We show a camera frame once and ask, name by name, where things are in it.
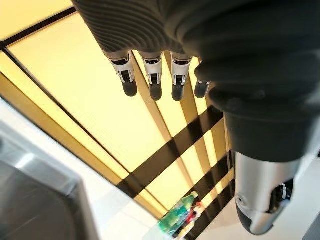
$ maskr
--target metal surface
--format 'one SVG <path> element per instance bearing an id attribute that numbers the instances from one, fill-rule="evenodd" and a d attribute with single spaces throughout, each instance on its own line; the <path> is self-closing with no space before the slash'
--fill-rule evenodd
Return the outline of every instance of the metal surface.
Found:
<path id="1" fill-rule="evenodd" d="M 0 239 L 97 240 L 81 179 L 2 121 Z"/>
<path id="2" fill-rule="evenodd" d="M 300 162 L 267 162 L 238 152 L 235 154 L 235 201 L 239 210 L 251 220 L 247 228 L 252 234 L 261 235 L 272 228 L 273 222 L 289 202 L 284 200 L 275 212 L 268 212 L 272 192 L 294 178 Z"/>

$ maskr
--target green bottle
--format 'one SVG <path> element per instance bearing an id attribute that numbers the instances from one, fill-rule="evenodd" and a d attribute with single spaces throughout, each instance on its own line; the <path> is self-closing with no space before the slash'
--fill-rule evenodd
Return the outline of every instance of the green bottle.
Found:
<path id="1" fill-rule="evenodd" d="M 158 223 L 159 228 L 168 235 L 173 235 L 187 219 L 192 204 L 198 193 L 182 198 Z"/>

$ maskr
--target bottle cap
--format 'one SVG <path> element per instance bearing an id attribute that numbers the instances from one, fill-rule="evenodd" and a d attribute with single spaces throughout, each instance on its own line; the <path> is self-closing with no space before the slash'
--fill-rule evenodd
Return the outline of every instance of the bottle cap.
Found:
<path id="1" fill-rule="evenodd" d="M 191 195 L 192 195 L 194 198 L 197 198 L 197 197 L 199 196 L 196 191 L 193 191 L 193 192 L 191 193 Z"/>

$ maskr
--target black frame strip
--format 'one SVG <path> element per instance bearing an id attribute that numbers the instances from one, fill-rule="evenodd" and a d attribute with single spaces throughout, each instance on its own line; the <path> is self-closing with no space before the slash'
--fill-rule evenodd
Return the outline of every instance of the black frame strip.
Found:
<path id="1" fill-rule="evenodd" d="M 74 14 L 77 10 L 75 9 L 74 6 L 54 15 L 54 16 L 51 16 L 39 23 L 37 23 L 36 25 L 33 25 L 19 33 L 17 33 L 16 35 L 13 35 L 12 37 L 9 37 L 8 39 L 0 42 L 0 45 L 1 45 L 1 49 L 3 48 L 6 48 L 7 46 L 15 43 L 15 42 L 18 42 L 20 41 L 21 39 L 31 35 L 31 34 L 34 34 L 35 32 L 43 29 L 43 28 L 46 28 L 47 26 L 65 18 L 65 17 L 68 17 L 70 16 L 71 14 Z"/>
<path id="2" fill-rule="evenodd" d="M 173 137 L 172 140 L 167 142 L 128 177 L 121 181 L 118 184 L 118 188 L 126 193 L 129 192 L 128 195 L 135 198 L 222 118 L 222 112 L 218 112 L 212 106 L 209 107 L 197 119 L 191 122 Z M 141 186 L 137 186 L 133 182 L 134 179 L 137 179 Z"/>

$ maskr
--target white wall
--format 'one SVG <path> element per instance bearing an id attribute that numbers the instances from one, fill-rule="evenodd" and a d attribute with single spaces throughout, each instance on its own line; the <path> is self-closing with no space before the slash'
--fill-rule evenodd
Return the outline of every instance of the white wall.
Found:
<path id="1" fill-rule="evenodd" d="M 0 122 L 81 176 L 102 240 L 164 239 L 157 220 L 77 157 L 28 122 L 0 98 Z"/>
<path id="2" fill-rule="evenodd" d="M 320 158 L 310 162 L 305 159 L 304 168 L 294 190 L 289 206 L 265 235 L 254 236 L 241 225 L 236 202 L 232 201 L 198 237 L 199 240 L 302 240 L 320 212 Z"/>

